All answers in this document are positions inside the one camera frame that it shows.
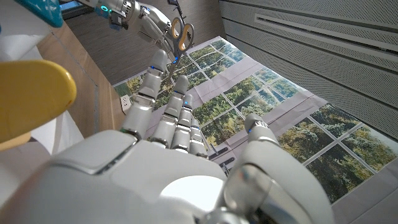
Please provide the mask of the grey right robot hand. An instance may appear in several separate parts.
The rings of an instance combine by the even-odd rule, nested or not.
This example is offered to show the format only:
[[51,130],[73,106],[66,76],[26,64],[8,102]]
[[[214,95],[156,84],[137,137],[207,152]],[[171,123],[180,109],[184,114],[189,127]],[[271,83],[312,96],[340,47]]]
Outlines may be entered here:
[[248,143],[229,174],[208,159],[179,83],[149,140],[167,54],[158,50],[119,131],[54,155],[1,208],[2,223],[333,223],[315,176],[251,113]]

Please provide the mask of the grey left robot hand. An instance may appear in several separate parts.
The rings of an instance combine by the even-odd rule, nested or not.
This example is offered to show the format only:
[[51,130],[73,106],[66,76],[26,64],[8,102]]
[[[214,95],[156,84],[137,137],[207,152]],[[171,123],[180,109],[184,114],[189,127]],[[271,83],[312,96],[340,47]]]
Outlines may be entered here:
[[171,21],[157,8],[135,0],[108,1],[106,6],[110,10],[109,24],[132,29],[145,41],[164,50],[170,60],[175,59],[174,50],[166,40]]

